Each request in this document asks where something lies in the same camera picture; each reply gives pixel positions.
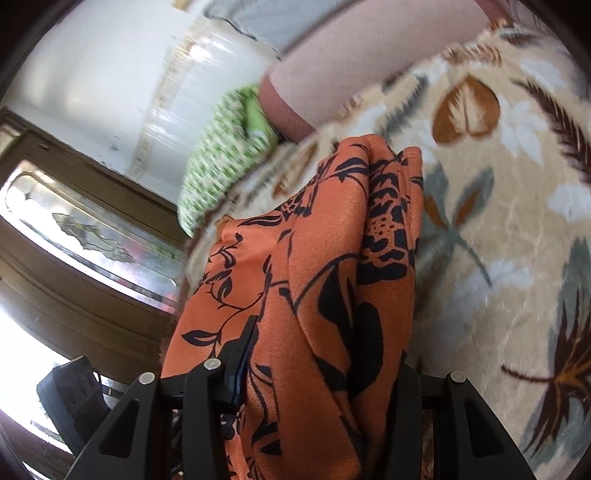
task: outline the glass panel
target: glass panel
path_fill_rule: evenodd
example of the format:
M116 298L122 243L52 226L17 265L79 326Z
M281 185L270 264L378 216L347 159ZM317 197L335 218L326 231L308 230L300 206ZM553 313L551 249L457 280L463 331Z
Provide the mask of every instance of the glass panel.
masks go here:
M49 253L133 298L172 312L181 252L22 161L0 215Z
M53 367L67 362L0 309L0 410L46 442L69 452L37 395L37 384ZM104 376L101 381L105 401L113 408L128 387Z

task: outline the orange patterned fabric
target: orange patterned fabric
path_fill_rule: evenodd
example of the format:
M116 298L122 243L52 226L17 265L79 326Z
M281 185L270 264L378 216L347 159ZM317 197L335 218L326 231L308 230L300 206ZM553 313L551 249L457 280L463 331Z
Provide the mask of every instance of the orange patterned fabric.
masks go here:
M238 418L239 479L356 479L375 468L414 305L420 150L349 138L297 195L230 220L172 338L163 376L219 354L256 315Z

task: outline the black metal frame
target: black metal frame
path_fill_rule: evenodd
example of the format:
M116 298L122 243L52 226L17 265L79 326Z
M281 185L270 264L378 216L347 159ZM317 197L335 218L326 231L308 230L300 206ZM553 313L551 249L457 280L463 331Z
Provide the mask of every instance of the black metal frame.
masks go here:
M67 480L168 480L172 412L182 409L186 480L229 480L219 416L236 414L256 316L219 359L188 374L138 378L100 425ZM419 375L402 364L388 413L388 446L376 477L419 480L423 410L433 410L436 480L535 480L521 452L461 374Z

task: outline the white leaf pattern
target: white leaf pattern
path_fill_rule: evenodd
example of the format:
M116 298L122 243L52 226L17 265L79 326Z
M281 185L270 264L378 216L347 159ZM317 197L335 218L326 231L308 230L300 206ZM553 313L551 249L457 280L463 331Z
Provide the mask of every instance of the white leaf pattern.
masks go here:
M580 183L558 185L548 198L548 207L569 223L591 218L591 192Z
M538 165L543 165L542 149L537 132L548 130L546 121L533 113L530 108L534 105L528 100L522 100L510 105L505 97L498 96L501 106L501 143L517 158L523 151Z
M535 78L537 83L551 93L554 93L554 87L566 86L560 70L552 62L528 57L521 60L520 66L523 73Z

